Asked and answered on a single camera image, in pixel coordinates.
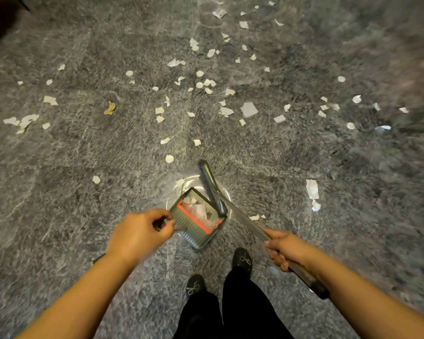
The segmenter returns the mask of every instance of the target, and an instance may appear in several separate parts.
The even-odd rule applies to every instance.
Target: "crumpled yellow paper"
[[[105,115],[113,115],[113,111],[116,108],[116,104],[114,102],[108,102],[108,109],[106,111],[104,111],[103,113]]]

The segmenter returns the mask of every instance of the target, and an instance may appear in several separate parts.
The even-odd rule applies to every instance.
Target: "forearm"
[[[113,257],[104,256],[18,339],[92,338],[111,300],[131,269]]]
[[[315,250],[309,268],[363,339],[424,339],[424,317],[389,297],[325,253]]]

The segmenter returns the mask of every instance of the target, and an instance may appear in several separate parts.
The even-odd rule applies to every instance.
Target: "foot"
[[[196,275],[190,277],[187,282],[187,286],[185,287],[187,299],[201,290],[206,290],[206,282],[204,282],[203,277],[197,273]]]
[[[248,251],[243,247],[238,247],[234,251],[234,256],[232,257],[232,268],[235,268],[236,266],[243,268],[248,273],[248,277],[251,276],[253,260],[251,259]]]

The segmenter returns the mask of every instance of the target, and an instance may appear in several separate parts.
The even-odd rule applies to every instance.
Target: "pant leg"
[[[264,292],[235,267],[223,286],[223,324],[236,338],[294,339]]]
[[[218,298],[201,290],[192,295],[182,309],[173,339],[219,338],[222,331]]]

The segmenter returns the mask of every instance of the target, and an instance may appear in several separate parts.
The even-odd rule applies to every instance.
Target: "person's right arm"
[[[287,259],[314,273],[330,291],[330,300],[363,339],[424,339],[424,317],[371,285],[337,260],[292,233],[265,229],[265,244],[281,270]]]

